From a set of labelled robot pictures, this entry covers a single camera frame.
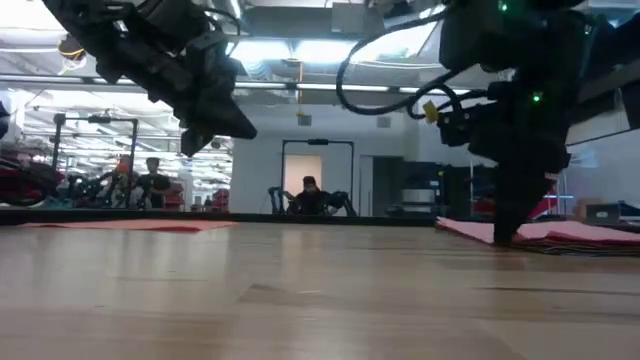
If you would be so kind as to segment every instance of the yellow tag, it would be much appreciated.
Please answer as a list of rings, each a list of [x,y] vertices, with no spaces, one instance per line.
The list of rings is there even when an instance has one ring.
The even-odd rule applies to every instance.
[[[429,124],[433,124],[438,121],[438,108],[432,101],[428,101],[424,105],[422,105],[422,110],[424,110],[425,121]]]

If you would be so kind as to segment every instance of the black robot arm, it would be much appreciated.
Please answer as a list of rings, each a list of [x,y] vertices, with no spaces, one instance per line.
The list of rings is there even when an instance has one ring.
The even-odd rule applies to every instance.
[[[100,76],[110,83],[126,76],[149,100],[174,109],[187,129],[181,142],[185,155],[200,151],[214,135],[256,136],[231,98],[240,65],[227,56],[227,36],[205,9],[185,0],[146,0],[137,7],[107,0],[44,3],[96,58]]]

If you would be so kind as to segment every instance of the wooden floor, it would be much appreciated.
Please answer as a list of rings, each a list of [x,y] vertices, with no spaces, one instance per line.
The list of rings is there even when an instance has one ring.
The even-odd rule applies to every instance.
[[[0,229],[2,360],[640,358],[640,260],[433,229]]]

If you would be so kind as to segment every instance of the pink cloth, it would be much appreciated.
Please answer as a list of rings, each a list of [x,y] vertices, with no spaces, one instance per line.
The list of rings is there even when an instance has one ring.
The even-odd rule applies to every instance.
[[[22,227],[108,230],[154,230],[171,232],[199,232],[235,225],[229,221],[206,220],[116,220],[61,224],[24,224]]]
[[[493,243],[493,224],[438,218],[438,225],[488,244]],[[518,230],[514,241],[536,241],[546,238],[584,242],[640,243],[640,234],[589,226],[576,221],[524,224]]]

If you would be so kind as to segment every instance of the cable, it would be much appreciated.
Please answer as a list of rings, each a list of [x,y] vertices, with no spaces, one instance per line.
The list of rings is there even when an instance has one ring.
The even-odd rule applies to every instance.
[[[214,9],[211,7],[205,7],[204,8],[205,12],[210,12],[210,13],[214,13],[214,14],[218,14],[218,15],[222,15],[228,19],[231,20],[231,22],[233,22],[233,24],[236,26],[236,35],[238,36],[238,38],[240,37],[240,35],[242,34],[242,25],[240,24],[240,20],[238,20],[237,17],[233,16],[231,13],[224,11],[224,10],[218,10],[218,9]],[[211,24],[213,24],[213,26],[218,26],[217,21],[215,19],[209,18],[209,22],[211,22]],[[233,44],[233,47],[231,48],[231,51],[229,51],[229,54],[227,54],[227,56],[231,56],[231,54],[233,54],[233,52],[236,50],[236,48],[238,47],[238,44],[240,44],[240,39],[238,39],[238,41],[236,41],[235,44]]]
[[[405,98],[404,100],[401,100],[395,104],[391,104],[391,105],[386,105],[386,106],[382,106],[382,107],[378,107],[378,108],[363,108],[363,107],[359,107],[357,105],[353,105],[351,103],[349,103],[349,101],[347,100],[345,93],[344,93],[344,89],[343,84],[344,84],[344,75],[347,71],[347,68],[349,67],[351,58],[353,57],[353,55],[355,55],[358,51],[360,51],[362,48],[364,48],[365,46],[367,46],[368,44],[378,40],[379,38],[397,32],[397,31],[401,31],[401,30],[407,30],[407,29],[411,29],[417,26],[422,26],[422,25],[426,25],[428,23],[431,22],[436,22],[436,21],[440,21],[443,20],[448,14],[450,14],[452,11],[455,10],[455,4],[446,8],[445,10],[428,16],[424,19],[417,19],[417,20],[411,20],[408,21],[406,23],[403,24],[399,24],[399,25],[395,25],[390,27],[389,29],[387,29],[386,31],[383,31],[381,33],[372,35],[360,42],[358,42],[353,49],[351,49],[351,51],[349,52],[349,55],[347,56],[347,58],[342,62],[342,64],[340,64],[340,68],[338,69],[338,73],[336,75],[336,94],[338,95],[338,99],[340,100],[340,103],[349,111],[354,112],[356,114],[360,114],[360,115],[383,115],[383,114],[387,114],[390,113],[392,111],[396,111],[399,110],[403,107],[407,107],[410,106],[412,107],[417,101],[418,99],[420,99],[423,95],[425,95],[426,93],[428,93],[429,91],[433,90],[433,86],[437,83],[444,83],[446,81],[448,81],[449,79],[453,78],[454,76],[458,75],[460,72],[462,72],[463,70],[466,69],[461,69],[458,71],[449,71],[448,73],[441,75],[435,79],[433,79],[432,81],[430,81],[429,83],[425,84],[423,87],[421,87],[414,95]]]
[[[488,93],[487,90],[484,90],[484,89],[469,90],[469,92],[467,92],[465,94],[458,95],[458,101],[482,98],[482,97],[487,96],[487,93]],[[448,108],[449,106],[451,106],[451,100],[441,104],[440,106],[438,106],[438,111],[444,110],[444,109]]]
[[[423,87],[418,91],[429,92],[429,91],[434,90],[434,89],[442,90],[445,93],[445,95],[447,95],[449,97],[449,103],[453,107],[453,112],[457,113],[457,114],[462,114],[462,104],[460,103],[460,97],[458,96],[458,94],[456,94],[455,91],[453,91],[449,86],[444,84],[444,82],[433,82],[433,81],[430,81],[429,83],[431,84],[430,86]],[[409,116],[412,119],[415,119],[415,120],[424,119],[425,118],[424,114],[420,115],[420,114],[416,114],[416,113],[413,112],[413,106],[414,105],[415,105],[415,103],[410,103],[410,104],[408,104],[406,106],[407,114],[409,114]]]

